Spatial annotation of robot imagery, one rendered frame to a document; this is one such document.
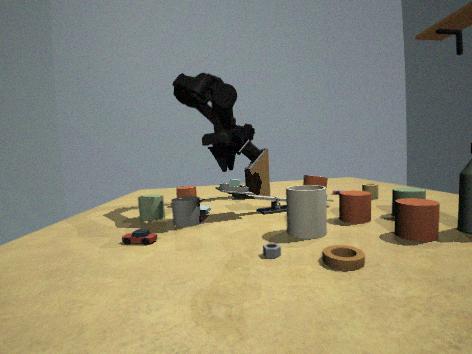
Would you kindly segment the grey hex nut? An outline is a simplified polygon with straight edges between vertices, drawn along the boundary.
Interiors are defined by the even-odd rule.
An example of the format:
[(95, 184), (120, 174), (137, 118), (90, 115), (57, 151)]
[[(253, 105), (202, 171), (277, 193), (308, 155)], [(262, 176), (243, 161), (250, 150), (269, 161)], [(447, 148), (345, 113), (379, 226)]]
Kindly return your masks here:
[(263, 254), (266, 258), (278, 258), (281, 255), (281, 246), (278, 243), (267, 243), (263, 245)]

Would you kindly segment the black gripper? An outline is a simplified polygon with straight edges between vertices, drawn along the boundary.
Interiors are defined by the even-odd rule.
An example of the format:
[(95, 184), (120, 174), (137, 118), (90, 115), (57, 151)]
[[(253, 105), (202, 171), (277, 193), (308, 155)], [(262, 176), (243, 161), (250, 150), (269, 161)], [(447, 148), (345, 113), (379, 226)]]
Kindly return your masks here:
[[(236, 122), (236, 118), (233, 117), (233, 113), (219, 113), (214, 114), (213, 119), (210, 119), (214, 125), (214, 133), (204, 134), (202, 137), (202, 145), (211, 145), (208, 147), (217, 163), (219, 164), (223, 172), (233, 170), (234, 161), (237, 150), (244, 144), (244, 138), (229, 138), (227, 134), (229, 120)], [(237, 146), (238, 145), (238, 146)]]

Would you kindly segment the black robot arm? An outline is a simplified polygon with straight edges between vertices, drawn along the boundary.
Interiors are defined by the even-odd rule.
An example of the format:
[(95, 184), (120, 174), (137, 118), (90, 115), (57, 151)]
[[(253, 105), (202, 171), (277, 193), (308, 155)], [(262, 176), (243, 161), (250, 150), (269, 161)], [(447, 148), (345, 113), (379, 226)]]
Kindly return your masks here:
[[(195, 108), (202, 113), (209, 121), (214, 114), (233, 113), (233, 106), (237, 100), (235, 88), (226, 84), (220, 77), (201, 73), (197, 77), (180, 74), (173, 82), (174, 95), (184, 105)], [(212, 108), (207, 104), (211, 102)], [(253, 163), (264, 149), (259, 150), (251, 143), (255, 134), (252, 124), (245, 123), (244, 126), (232, 124), (229, 120), (227, 134), (229, 138), (244, 138), (244, 144), (237, 150), (237, 154), (243, 153)], [(236, 137), (233, 137), (236, 136)], [(244, 146), (244, 147), (243, 147)], [(243, 149), (239, 152), (239, 150)]]

